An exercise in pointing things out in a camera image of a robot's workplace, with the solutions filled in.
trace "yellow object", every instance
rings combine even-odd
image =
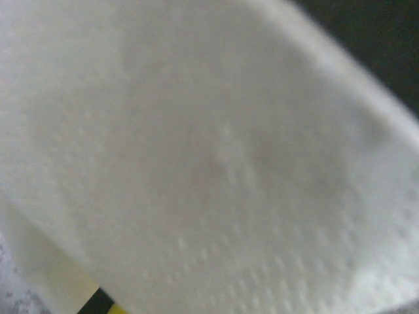
[[[107,312],[107,314],[126,314],[126,312],[123,309],[121,309],[119,306],[114,304],[114,305],[112,305],[109,312]]]

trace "white tissue paper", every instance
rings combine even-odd
[[[2,197],[128,312],[418,296],[419,128],[293,4],[0,5]]]

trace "dark background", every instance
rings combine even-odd
[[[419,117],[419,0],[294,0]]]

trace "black object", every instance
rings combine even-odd
[[[294,0],[419,117],[419,0]]]
[[[106,314],[114,301],[102,289],[98,289],[78,314]]]

